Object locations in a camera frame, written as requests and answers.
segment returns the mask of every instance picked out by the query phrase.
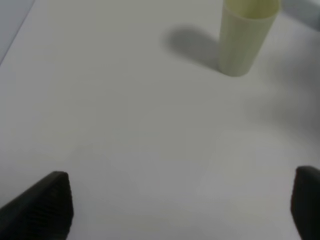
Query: black rubber pad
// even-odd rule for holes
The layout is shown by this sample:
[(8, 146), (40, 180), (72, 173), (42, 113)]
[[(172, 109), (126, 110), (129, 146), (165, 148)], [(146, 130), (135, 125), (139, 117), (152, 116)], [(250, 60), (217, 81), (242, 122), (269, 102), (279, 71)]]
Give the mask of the black rubber pad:
[(291, 212), (303, 240), (320, 240), (320, 171), (316, 168), (296, 170)]
[(0, 209), (0, 240), (65, 240), (73, 217), (69, 176), (53, 172)]

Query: plastic cup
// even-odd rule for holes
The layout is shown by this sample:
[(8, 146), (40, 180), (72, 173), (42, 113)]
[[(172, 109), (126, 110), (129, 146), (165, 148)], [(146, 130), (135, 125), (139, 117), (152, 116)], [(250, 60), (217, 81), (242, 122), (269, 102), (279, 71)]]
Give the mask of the plastic cup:
[(224, 0), (218, 65), (222, 73), (247, 74), (280, 11), (281, 0)]

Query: pale yellow cup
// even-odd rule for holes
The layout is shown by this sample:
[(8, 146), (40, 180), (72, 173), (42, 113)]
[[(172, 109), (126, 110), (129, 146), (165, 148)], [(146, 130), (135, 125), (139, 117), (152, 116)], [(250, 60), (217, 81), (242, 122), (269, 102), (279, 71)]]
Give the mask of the pale yellow cup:
[(224, 0), (218, 65), (222, 73), (247, 74), (281, 8), (281, 0)]

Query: cup rim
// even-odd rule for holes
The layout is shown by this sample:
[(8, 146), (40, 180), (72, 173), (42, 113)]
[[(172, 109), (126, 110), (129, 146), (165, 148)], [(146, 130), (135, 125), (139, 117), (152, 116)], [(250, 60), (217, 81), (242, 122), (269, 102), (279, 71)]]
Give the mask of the cup rim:
[(228, 6), (228, 4), (227, 4), (227, 0), (224, 0), (224, 1), (223, 1), (223, 7), (224, 7), (231, 15), (233, 15), (233, 16), (236, 17), (236, 18), (242, 19), (242, 20), (244, 20), (244, 21), (249, 21), (249, 22), (263, 22), (263, 21), (268, 21), (268, 20), (270, 20), (270, 19), (275, 18), (275, 17), (278, 15), (278, 13), (281, 11), (281, 0), (277, 0), (277, 3), (278, 3), (278, 9), (277, 9), (277, 11), (276, 11), (273, 15), (268, 16), (268, 17), (264, 17), (264, 18), (247, 18), (247, 17), (241, 16), (241, 15), (235, 13), (234, 11), (232, 11), (232, 10), (229, 8), (229, 6)]

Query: white table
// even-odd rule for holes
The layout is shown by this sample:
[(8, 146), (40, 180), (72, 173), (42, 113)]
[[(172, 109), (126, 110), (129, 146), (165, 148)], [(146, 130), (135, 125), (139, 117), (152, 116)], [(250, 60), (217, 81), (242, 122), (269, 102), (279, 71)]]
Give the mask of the white table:
[(320, 167), (318, 33), (281, 14), (230, 78), (172, 49), (185, 35), (214, 49), (221, 13), (37, 0), (0, 68), (0, 204), (60, 170), (70, 240), (300, 239), (295, 169)]

